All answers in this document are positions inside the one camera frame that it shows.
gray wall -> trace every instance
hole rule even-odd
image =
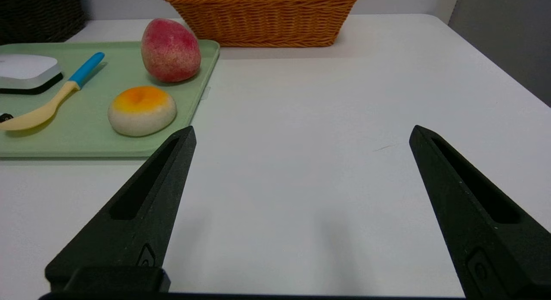
[[[354,14],[434,14],[439,0],[358,0]],[[163,0],[83,0],[90,19],[177,18],[177,12]]]
[[[449,26],[551,106],[551,0],[457,0]]]

wicker basket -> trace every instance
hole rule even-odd
[[[335,42],[356,0],[166,0],[199,39],[222,46],[312,47]]]
[[[0,0],[0,45],[62,42],[85,20],[80,0]]]

orange-topped bun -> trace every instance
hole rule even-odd
[[[169,125],[174,117],[174,99],[153,86],[125,90],[116,96],[108,111],[108,119],[113,129],[128,136],[155,133]]]

orange wicker basket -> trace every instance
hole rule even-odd
[[[312,47],[335,42],[356,0],[165,0],[199,39],[222,46]]]

yellow spoon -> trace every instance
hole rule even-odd
[[[102,61],[104,56],[104,53],[95,53],[61,86],[59,92],[50,101],[25,115],[0,122],[0,130],[30,129],[49,120],[56,113],[57,107],[68,94],[73,92],[73,90],[80,90],[82,88],[83,80]]]

